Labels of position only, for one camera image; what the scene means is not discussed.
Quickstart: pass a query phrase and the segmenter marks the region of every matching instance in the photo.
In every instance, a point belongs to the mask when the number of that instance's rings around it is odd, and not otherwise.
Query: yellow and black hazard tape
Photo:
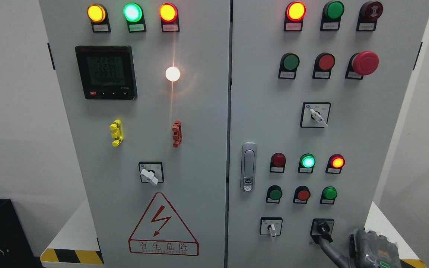
[[[426,264],[419,259],[403,259],[401,268],[426,268]]]
[[[100,251],[78,251],[74,249],[56,248],[47,248],[41,255],[41,261],[104,264],[102,253]]]

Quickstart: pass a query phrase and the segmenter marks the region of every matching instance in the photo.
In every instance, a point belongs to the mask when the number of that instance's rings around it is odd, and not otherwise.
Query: yellow indicator light
[[[169,67],[165,71],[165,77],[168,81],[176,82],[180,79],[180,75],[180,69],[175,66]]]
[[[163,4],[158,12],[160,13],[160,18],[164,22],[174,22],[178,16],[177,7],[172,3]]]
[[[305,15],[305,5],[303,2],[292,2],[287,7],[287,17],[293,22],[302,20]]]
[[[107,12],[105,11],[105,7],[99,4],[91,4],[87,8],[87,16],[92,22],[103,22],[105,17],[107,16]]]

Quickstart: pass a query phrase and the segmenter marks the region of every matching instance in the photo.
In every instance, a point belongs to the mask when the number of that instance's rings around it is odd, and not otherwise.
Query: white switch handle
[[[274,227],[274,224],[269,224],[267,229],[269,230],[269,234],[271,234],[271,237],[275,238],[276,237],[276,227]]]
[[[158,179],[155,177],[155,173],[142,169],[140,175],[146,182],[151,183],[151,185],[156,186],[158,184]]]
[[[323,127],[328,127],[327,123],[325,122],[324,118],[316,112],[314,109],[309,109],[310,113],[312,114],[312,117]]]

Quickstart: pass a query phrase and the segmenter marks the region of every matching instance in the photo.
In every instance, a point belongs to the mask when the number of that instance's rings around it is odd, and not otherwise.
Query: white indicator light
[[[176,82],[180,79],[180,69],[172,66],[165,71],[165,77],[168,81]]]

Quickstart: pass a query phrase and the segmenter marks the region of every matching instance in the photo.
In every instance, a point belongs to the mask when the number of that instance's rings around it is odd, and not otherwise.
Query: green indicator light
[[[311,154],[305,154],[301,157],[301,165],[305,168],[312,168],[315,165],[314,156]]]
[[[385,267],[385,268],[390,268],[390,264],[388,264],[388,263],[386,263],[386,262],[383,262],[383,261],[380,261],[380,265],[381,265],[382,267]]]
[[[344,4],[340,1],[335,1],[328,4],[326,15],[332,20],[336,20],[344,14]]]
[[[288,70],[294,70],[299,66],[299,58],[294,55],[289,55],[286,57],[286,59],[284,59],[283,65],[284,68]]]
[[[128,3],[124,7],[124,15],[129,22],[138,22],[142,18],[142,8],[135,3]]]
[[[334,200],[337,198],[337,190],[334,187],[327,187],[324,189],[324,191],[322,192],[322,195],[324,195],[324,197],[327,200]]]
[[[279,200],[282,197],[282,192],[280,190],[273,190],[269,193],[269,198],[272,200]]]

